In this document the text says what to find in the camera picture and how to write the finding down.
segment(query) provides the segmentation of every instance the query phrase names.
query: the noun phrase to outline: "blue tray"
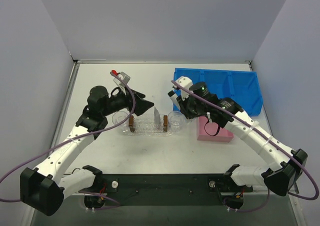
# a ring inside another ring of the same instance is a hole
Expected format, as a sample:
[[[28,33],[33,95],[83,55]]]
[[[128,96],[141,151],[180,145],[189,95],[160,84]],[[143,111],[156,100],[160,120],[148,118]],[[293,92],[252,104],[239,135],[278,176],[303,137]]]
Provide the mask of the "blue tray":
[[[204,81],[211,93],[217,94],[219,99],[235,100],[250,116],[261,112],[263,98],[256,72],[176,68],[173,79],[181,76],[190,78],[194,84]]]

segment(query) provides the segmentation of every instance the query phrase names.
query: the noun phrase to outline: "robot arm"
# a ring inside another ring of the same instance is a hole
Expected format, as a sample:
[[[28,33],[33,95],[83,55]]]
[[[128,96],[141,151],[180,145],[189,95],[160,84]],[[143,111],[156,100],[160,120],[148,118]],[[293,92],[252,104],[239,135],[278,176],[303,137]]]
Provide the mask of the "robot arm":
[[[238,186],[267,186],[271,191],[280,196],[285,196],[301,175],[301,169],[280,150],[277,150],[270,142],[276,143],[289,155],[293,156],[302,165],[306,164],[308,155],[302,150],[297,151],[279,142],[259,126],[248,116],[246,111],[231,98],[219,99],[216,94],[210,93],[205,82],[190,83],[187,77],[180,77],[176,83],[196,94],[197,96],[227,110],[245,122],[248,127],[228,114],[219,111],[206,103],[186,94],[177,94],[173,91],[168,95],[172,102],[180,109],[187,119],[206,116],[210,122],[217,123],[221,128],[227,129],[238,136],[250,148],[252,148],[267,164],[267,166],[247,167],[238,164],[233,165],[228,175]],[[265,140],[253,129],[261,131],[268,140]]]
[[[130,77],[124,72],[113,71],[113,73],[121,79],[115,78],[118,87],[111,92],[111,95],[103,86],[96,86],[90,90],[87,106],[65,139],[69,142],[55,150],[34,169],[23,170],[20,175],[22,202],[50,216],[58,210],[64,199],[79,190],[91,187],[95,180],[99,180],[102,172],[89,165],[72,175],[66,177],[63,175],[78,155],[97,139],[100,132],[79,136],[103,130],[108,124],[106,116],[122,109],[131,111],[133,108],[132,96],[123,84],[123,82],[127,84]],[[134,113],[137,116],[154,106],[152,102],[143,99],[144,94],[133,90],[132,92],[135,99]]]

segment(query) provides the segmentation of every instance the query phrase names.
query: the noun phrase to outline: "white wall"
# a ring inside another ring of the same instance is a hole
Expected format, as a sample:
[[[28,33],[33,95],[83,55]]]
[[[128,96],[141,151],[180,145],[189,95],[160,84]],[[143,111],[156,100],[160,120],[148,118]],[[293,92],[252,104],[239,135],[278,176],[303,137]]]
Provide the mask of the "white wall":
[[[285,0],[42,0],[74,59],[243,63]]]
[[[273,134],[308,153],[320,185],[320,0],[287,0],[253,60]],[[303,176],[302,195],[314,189]],[[303,201],[309,225],[319,225],[320,199]]]
[[[0,0],[1,176],[50,147],[72,66],[41,0]],[[19,175],[0,185],[0,198],[20,197]],[[24,208],[0,202],[0,225],[20,225]]]

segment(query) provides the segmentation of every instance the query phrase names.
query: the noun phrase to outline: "pink sponge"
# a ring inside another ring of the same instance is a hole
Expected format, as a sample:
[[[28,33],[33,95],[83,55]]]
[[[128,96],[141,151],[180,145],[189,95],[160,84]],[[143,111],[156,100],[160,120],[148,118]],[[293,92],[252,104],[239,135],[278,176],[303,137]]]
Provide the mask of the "pink sponge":
[[[208,119],[205,116],[196,119],[196,139],[202,141],[230,142],[234,138],[234,134],[228,130],[221,128],[217,136],[210,136],[206,131],[214,135],[217,132],[218,125],[216,123],[207,123]]]

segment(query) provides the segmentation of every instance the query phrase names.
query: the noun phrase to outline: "wire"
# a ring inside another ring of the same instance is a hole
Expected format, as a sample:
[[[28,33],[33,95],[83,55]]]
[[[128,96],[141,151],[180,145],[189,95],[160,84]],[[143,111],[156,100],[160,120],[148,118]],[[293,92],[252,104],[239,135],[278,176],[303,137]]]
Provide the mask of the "wire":
[[[208,119],[208,121],[205,123],[205,125],[204,125],[204,131],[206,132],[206,134],[207,135],[209,135],[209,136],[212,136],[212,137],[214,137],[214,136],[217,136],[218,134],[219,134],[219,132],[220,132],[220,125],[218,125],[218,128],[216,129],[216,132],[215,132],[215,134],[214,135],[211,135],[210,133],[208,133],[207,132],[207,130],[206,130],[206,126],[207,126],[207,124],[209,123],[209,119]]]
[[[81,170],[81,168],[79,168],[79,167],[74,168],[74,169],[72,170],[71,174],[73,174],[76,170]]]
[[[16,167],[14,167],[13,169],[11,169],[10,171],[8,171],[4,176],[2,176],[2,178],[0,178],[0,184],[10,175],[12,174],[14,171],[16,171],[17,169],[21,168],[22,166],[34,161],[34,160],[37,160],[45,155],[47,155],[48,153],[50,153],[51,151],[54,151],[74,140],[77,140],[77,139],[80,139],[80,138],[83,138],[83,137],[86,137],[86,136],[90,136],[90,135],[94,135],[94,134],[100,134],[102,132],[105,132],[105,131],[109,131],[109,130],[112,130],[116,127],[118,127],[119,125],[123,124],[124,122],[126,122],[130,116],[134,113],[135,111],[135,108],[136,108],[136,99],[135,99],[135,95],[134,93],[132,92],[131,88],[129,88],[129,86],[126,84],[126,82],[124,82],[121,78],[119,78],[118,76],[116,76],[114,73],[110,72],[111,76],[115,77],[116,79],[118,79],[121,83],[123,83],[123,85],[128,89],[131,97],[132,97],[132,109],[130,111],[130,113],[128,114],[128,116],[122,120],[121,122],[111,126],[111,127],[108,127],[108,128],[104,128],[104,129],[101,129],[101,130],[97,130],[97,131],[93,131],[93,132],[88,132],[88,133],[84,133],[84,134],[81,134],[81,135],[78,135],[74,138],[70,138],[62,143],[59,143],[58,145],[48,149],[47,151],[39,154],[38,156],[35,156],[33,158],[30,158],[29,160],[25,161],[25,162],[22,162],[21,164],[17,165]],[[20,199],[4,199],[4,198],[0,198],[0,202],[4,202],[4,203],[16,203],[16,202],[20,202],[21,200]]]
[[[87,195],[98,196],[98,197],[100,197],[100,198],[104,198],[105,200],[109,200],[109,201],[112,201],[112,202],[114,202],[114,203],[117,204],[117,205],[114,205],[114,206],[105,206],[105,207],[101,207],[101,208],[95,208],[94,211],[109,210],[109,209],[114,209],[114,208],[118,208],[118,207],[121,206],[121,204],[120,204],[117,200],[115,200],[115,199],[113,199],[113,198],[110,198],[110,197],[107,197],[107,196],[105,196],[105,195],[103,195],[103,194],[101,194],[101,193],[87,192],[87,191],[79,191],[79,193],[81,193],[81,194],[87,194]]]
[[[221,195],[221,193],[220,193],[219,188],[218,188],[217,185],[214,187],[214,191],[216,192],[216,195],[217,195],[220,203],[221,203],[221,204],[224,204],[224,201],[223,201],[223,199],[222,199],[222,195]]]
[[[244,195],[244,192],[245,192],[245,187],[243,187],[243,189],[241,190],[241,193],[239,195],[236,195],[237,193],[235,193],[233,196],[235,196],[238,199]]]
[[[191,92],[190,90],[181,87],[178,83],[176,83],[175,81],[171,81],[175,86],[177,86],[179,89],[185,91],[186,93],[188,93],[189,95],[191,95],[192,97],[206,103],[207,105],[212,106],[213,108],[222,111],[223,113],[235,118],[236,120],[238,120],[240,123],[246,125],[247,127],[251,127],[251,125],[249,123],[247,123],[246,121],[242,120],[241,118],[235,116],[233,113],[225,110],[224,108],[219,107],[218,105],[213,104],[212,102],[209,102],[207,100],[205,100],[204,98],[194,94],[193,92]],[[264,138],[265,140],[268,140],[268,137],[265,136],[260,130],[258,130],[256,127],[253,128],[253,130],[255,132],[257,132],[262,138]],[[311,174],[308,172],[308,170],[301,164],[299,163],[294,157],[292,157],[289,153],[287,153],[285,150],[283,150],[280,146],[278,146],[276,143],[274,143],[272,140],[269,141],[269,143],[271,145],[273,145],[277,150],[281,151],[284,155],[286,155],[290,160],[292,160],[297,166],[299,166],[299,168],[305,173],[305,175],[309,178],[309,180],[311,181],[311,183],[314,186],[314,190],[315,190],[315,194],[313,197],[306,197],[306,196],[301,196],[292,192],[288,192],[289,195],[303,199],[303,200],[316,200],[319,197],[319,187],[316,183],[316,181],[314,180],[314,178],[311,176]]]
[[[254,211],[258,211],[258,210],[264,208],[264,207],[269,203],[269,199],[270,199],[270,189],[268,189],[268,194],[267,194],[266,200],[263,202],[263,204],[261,204],[261,205],[258,206],[258,207],[252,208],[252,209],[235,209],[235,208],[229,207],[229,206],[226,204],[227,198],[228,198],[228,197],[225,197],[225,198],[223,199],[223,204],[224,204],[225,206],[227,206],[228,209],[230,209],[230,210],[232,210],[232,211],[235,211],[235,212],[237,212],[237,213],[252,213],[252,212],[254,212]]]
[[[111,91],[110,94],[111,94],[111,95],[114,95],[114,92],[115,92],[116,90],[120,91],[121,88],[120,88],[120,87],[115,87],[115,88]]]
[[[100,194],[102,195],[105,191],[106,191],[106,187],[107,187],[107,184],[106,183],[104,183],[103,184],[104,186],[103,186],[103,188],[100,190]]]

